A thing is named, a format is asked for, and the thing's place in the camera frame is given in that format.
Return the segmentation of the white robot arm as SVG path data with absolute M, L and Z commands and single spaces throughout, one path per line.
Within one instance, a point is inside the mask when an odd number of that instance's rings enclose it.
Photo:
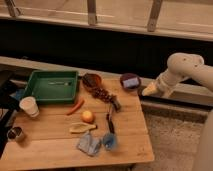
M 169 97 L 176 85 L 187 79 L 193 79 L 213 92 L 213 67 L 205 65 L 200 55 L 174 53 L 167 60 L 167 69 L 142 91 L 142 95 L 161 92 Z M 192 171 L 213 171 L 213 109 L 203 126 Z

